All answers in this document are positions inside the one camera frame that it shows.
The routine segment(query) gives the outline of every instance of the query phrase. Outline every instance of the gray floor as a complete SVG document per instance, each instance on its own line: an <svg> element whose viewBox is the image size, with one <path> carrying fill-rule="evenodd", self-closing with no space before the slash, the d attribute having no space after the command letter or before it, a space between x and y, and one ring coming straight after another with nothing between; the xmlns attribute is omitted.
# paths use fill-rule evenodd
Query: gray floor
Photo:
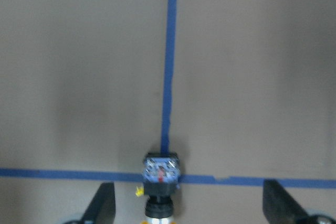
<svg viewBox="0 0 336 224"><path fill-rule="evenodd" d="M0 0L0 167L139 173L160 145L167 0ZM336 177L335 0L178 0L171 150L187 174ZM0 178L0 222L99 181ZM145 198L116 183L116 224ZM336 215L336 190L289 189ZM265 223L260 187L182 185L178 223Z"/></svg>

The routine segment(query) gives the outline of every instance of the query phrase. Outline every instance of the blue tape line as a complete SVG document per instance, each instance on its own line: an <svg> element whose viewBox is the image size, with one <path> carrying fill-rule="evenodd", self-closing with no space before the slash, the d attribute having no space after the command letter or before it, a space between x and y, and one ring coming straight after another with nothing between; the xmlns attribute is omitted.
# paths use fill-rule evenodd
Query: blue tape line
<svg viewBox="0 0 336 224"><path fill-rule="evenodd" d="M37 169L8 169L0 168L0 177L16 178L42 178L42 179L79 179L114 182L143 181L142 174L88 172L74 170L37 170ZM276 178L283 186L293 188L336 189L336 179L302 179L302 178ZM217 179L210 175L182 175L180 183L199 185L223 186L263 186L264 178L259 177L227 177Z"/></svg>
<svg viewBox="0 0 336 224"><path fill-rule="evenodd" d="M162 102L161 125L161 153L169 152L170 114L172 111L172 80L174 72L175 29L176 29L176 2L168 0L166 51L164 63L164 84Z"/></svg>

